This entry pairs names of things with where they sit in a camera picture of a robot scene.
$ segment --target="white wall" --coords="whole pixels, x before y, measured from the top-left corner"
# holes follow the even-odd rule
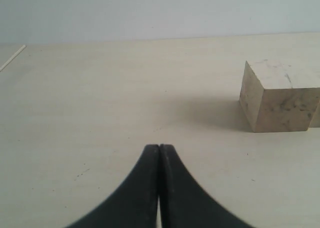
[[[0,42],[314,32],[319,12],[319,0],[0,0]]]

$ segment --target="cube side face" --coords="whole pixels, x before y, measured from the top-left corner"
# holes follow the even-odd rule
[[[249,63],[246,62],[239,102],[252,130],[255,130],[256,127],[263,93],[264,88],[251,69]]]
[[[264,91],[255,132],[306,131],[320,100],[320,88]]]
[[[309,127],[320,127],[320,103],[318,104]]]

